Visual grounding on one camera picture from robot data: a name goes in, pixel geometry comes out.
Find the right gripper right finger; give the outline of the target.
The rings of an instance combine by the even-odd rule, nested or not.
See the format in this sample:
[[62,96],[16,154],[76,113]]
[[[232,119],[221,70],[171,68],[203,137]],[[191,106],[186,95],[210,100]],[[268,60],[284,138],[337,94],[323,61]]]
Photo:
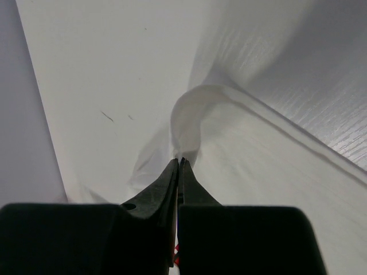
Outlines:
[[288,206],[224,206],[197,181],[188,160],[178,172],[181,274],[326,274],[306,215]]

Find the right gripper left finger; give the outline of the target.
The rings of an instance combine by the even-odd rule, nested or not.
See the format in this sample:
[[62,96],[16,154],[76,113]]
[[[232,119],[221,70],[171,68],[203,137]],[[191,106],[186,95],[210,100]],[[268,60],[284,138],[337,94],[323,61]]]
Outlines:
[[168,274],[178,160],[128,201],[1,208],[2,274]]

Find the white printed t-shirt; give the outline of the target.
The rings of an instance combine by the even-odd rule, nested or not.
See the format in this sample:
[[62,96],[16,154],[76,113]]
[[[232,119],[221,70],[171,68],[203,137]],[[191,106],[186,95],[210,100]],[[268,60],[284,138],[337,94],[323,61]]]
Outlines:
[[330,274],[366,273],[366,2],[131,1],[76,73],[74,202],[118,203],[187,158],[226,205],[311,220]]

